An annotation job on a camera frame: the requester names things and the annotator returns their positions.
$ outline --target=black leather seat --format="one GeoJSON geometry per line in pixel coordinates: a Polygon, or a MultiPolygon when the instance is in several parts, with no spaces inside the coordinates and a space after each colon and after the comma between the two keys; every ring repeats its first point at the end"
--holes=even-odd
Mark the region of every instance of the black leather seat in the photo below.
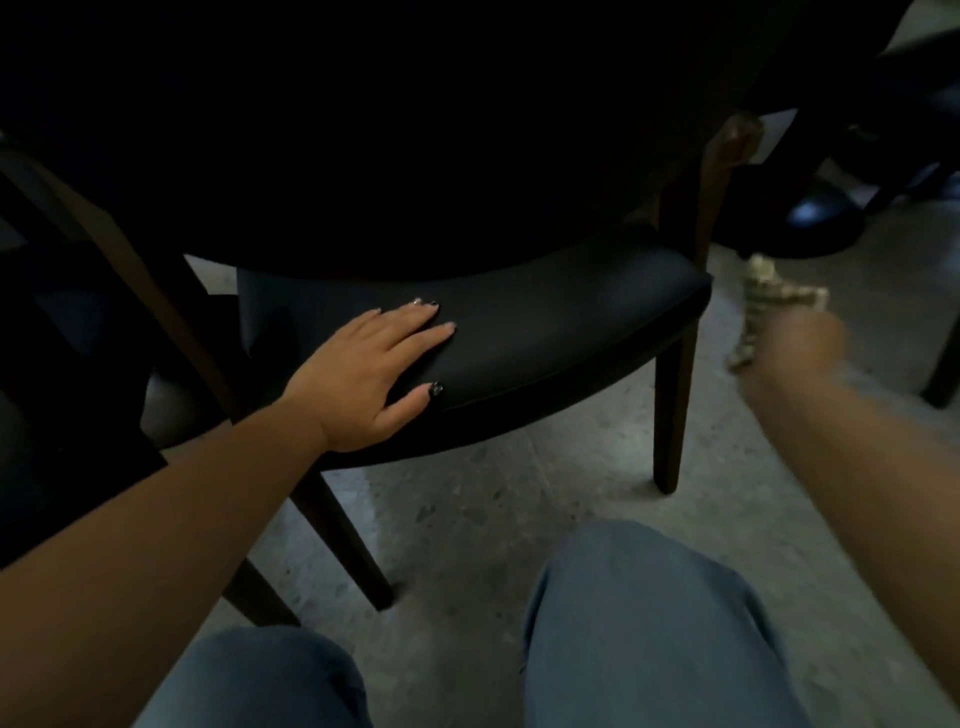
{"type": "Polygon", "coordinates": [[[710,276],[646,225],[522,265],[429,282],[287,279],[240,271],[244,344],[265,399],[338,327],[421,296],[459,325],[395,389],[439,381],[428,412],[391,440],[330,453],[325,468],[425,455],[526,425],[600,391],[665,348],[703,312],[710,276]]]}

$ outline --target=chair backrest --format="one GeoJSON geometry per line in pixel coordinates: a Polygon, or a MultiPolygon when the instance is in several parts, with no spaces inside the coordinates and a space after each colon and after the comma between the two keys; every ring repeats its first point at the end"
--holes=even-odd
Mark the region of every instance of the chair backrest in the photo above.
{"type": "Polygon", "coordinates": [[[137,246],[431,278],[613,224],[731,114],[805,0],[5,17],[0,129],[137,246]]]}

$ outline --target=forearm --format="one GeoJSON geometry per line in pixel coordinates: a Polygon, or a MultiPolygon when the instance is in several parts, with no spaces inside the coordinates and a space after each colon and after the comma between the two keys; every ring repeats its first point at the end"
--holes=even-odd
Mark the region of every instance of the forearm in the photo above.
{"type": "Polygon", "coordinates": [[[832,379],[744,381],[744,394],[877,598],[960,702],[960,470],[832,379]]]}
{"type": "Polygon", "coordinates": [[[272,405],[7,568],[0,723],[129,725],[323,450],[272,405]]]}

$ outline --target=hand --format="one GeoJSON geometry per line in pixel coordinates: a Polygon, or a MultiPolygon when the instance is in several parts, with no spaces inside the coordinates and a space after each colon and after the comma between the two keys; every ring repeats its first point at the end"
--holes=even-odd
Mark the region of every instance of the hand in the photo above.
{"type": "Polygon", "coordinates": [[[350,452],[386,440],[430,403],[427,383],[384,407],[396,378],[453,335],[453,323],[415,333],[438,308],[418,299],[394,311],[357,316],[303,362],[279,401],[315,422],[329,449],[350,452]]]}
{"type": "Polygon", "coordinates": [[[843,361],[846,339],[843,322],[827,311],[804,306],[775,311],[760,329],[754,362],[740,373],[745,391],[757,384],[833,377],[843,361]]]}

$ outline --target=blue jeans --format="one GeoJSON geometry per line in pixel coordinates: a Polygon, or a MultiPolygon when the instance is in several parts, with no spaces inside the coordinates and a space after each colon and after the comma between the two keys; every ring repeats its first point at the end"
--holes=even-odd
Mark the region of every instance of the blue jeans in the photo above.
{"type": "MultiPolygon", "coordinates": [[[[776,635],[735,571],[633,522],[551,557],[524,627],[530,728],[809,728],[776,635]]],[[[192,645],[136,728],[369,728],[347,653],[293,627],[192,645]]]]}

